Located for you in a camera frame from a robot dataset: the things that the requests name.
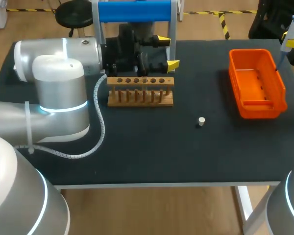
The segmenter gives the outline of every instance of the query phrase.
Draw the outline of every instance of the wooden test tube rack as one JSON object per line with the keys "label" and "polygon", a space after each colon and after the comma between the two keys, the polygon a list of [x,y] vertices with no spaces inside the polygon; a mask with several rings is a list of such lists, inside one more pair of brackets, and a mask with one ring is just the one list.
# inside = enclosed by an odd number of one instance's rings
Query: wooden test tube rack
{"label": "wooden test tube rack", "polygon": [[107,85],[111,107],[173,106],[173,77],[108,77]]}

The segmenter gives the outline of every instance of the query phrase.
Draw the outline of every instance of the cable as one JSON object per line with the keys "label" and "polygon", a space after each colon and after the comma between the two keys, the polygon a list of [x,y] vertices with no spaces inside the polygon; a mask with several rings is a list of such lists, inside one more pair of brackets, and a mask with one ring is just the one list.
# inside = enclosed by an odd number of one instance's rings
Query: cable
{"label": "cable", "polygon": [[[101,76],[101,78],[98,79],[98,81],[97,81],[97,83],[95,85],[95,88],[94,88],[94,103],[95,103],[95,109],[96,109],[96,112],[97,112],[97,115],[98,115],[98,118],[99,118],[99,122],[100,122],[100,126],[101,126],[101,135],[100,135],[100,138],[99,138],[97,144],[91,150],[89,150],[88,152],[83,153],[83,154],[72,155],[72,154],[61,153],[59,151],[56,151],[56,150],[53,150],[51,148],[47,148],[47,147],[44,147],[44,146],[40,146],[40,145],[33,145],[34,149],[41,150],[41,151],[51,153],[53,155],[56,155],[56,156],[59,156],[59,157],[62,157],[62,158],[68,158],[68,159],[80,159],[80,158],[87,157],[87,156],[91,155],[92,153],[94,153],[100,147],[100,145],[102,144],[103,139],[104,139],[104,135],[105,135],[105,126],[104,126],[104,122],[103,122],[103,117],[102,117],[102,114],[101,114],[101,111],[100,111],[100,108],[99,108],[99,104],[98,104],[98,89],[99,89],[100,84],[106,78],[107,78],[106,74]],[[17,145],[17,146],[14,146],[14,147],[15,148],[29,148],[28,145]]]}

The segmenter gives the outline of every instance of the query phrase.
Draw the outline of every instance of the table surface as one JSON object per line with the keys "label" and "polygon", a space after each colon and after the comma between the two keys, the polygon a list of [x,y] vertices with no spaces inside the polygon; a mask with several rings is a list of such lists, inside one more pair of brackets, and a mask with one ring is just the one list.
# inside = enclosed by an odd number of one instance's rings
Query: table surface
{"label": "table surface", "polygon": [[[294,167],[294,74],[285,60],[280,74],[286,112],[274,120],[242,119],[228,75],[234,48],[266,48],[276,62],[280,57],[278,40],[177,42],[181,62],[172,74],[173,107],[107,107],[108,88],[102,84],[98,100],[106,136],[94,154],[69,160],[38,150],[22,153],[54,185],[280,181]],[[38,103],[34,85],[16,82],[13,66],[12,47],[0,72],[0,101]],[[45,146],[78,154],[97,143],[100,126],[92,101],[97,79],[86,82],[89,133]],[[201,128],[199,117],[206,118]]]}

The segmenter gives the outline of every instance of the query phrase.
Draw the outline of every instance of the stool seat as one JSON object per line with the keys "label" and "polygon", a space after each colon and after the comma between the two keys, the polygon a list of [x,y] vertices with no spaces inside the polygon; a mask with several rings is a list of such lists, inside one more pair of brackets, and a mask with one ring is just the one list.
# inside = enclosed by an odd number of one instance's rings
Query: stool seat
{"label": "stool seat", "polygon": [[55,20],[65,28],[85,28],[93,23],[92,4],[87,0],[73,0],[61,4]]}

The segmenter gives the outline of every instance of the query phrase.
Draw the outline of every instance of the wooden floor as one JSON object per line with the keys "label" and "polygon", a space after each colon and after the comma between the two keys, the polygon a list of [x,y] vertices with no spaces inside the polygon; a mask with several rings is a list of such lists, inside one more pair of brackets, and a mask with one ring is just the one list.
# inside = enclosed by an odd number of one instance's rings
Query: wooden floor
{"label": "wooden floor", "polygon": [[[57,7],[57,0],[50,0]],[[185,11],[256,10],[257,0],[185,0]],[[46,0],[9,0],[8,8],[48,8]],[[254,14],[229,14],[231,39],[247,39]],[[107,24],[107,36],[117,35]],[[157,23],[165,36],[167,24]],[[85,29],[91,36],[91,27]],[[51,13],[9,12],[0,30],[0,67],[14,41],[66,37]],[[177,26],[178,40],[224,40],[218,17],[185,15]],[[253,207],[266,187],[249,187]],[[231,188],[135,188],[66,191],[72,225],[70,235],[239,235],[242,233]],[[258,235],[267,235],[263,226]]]}

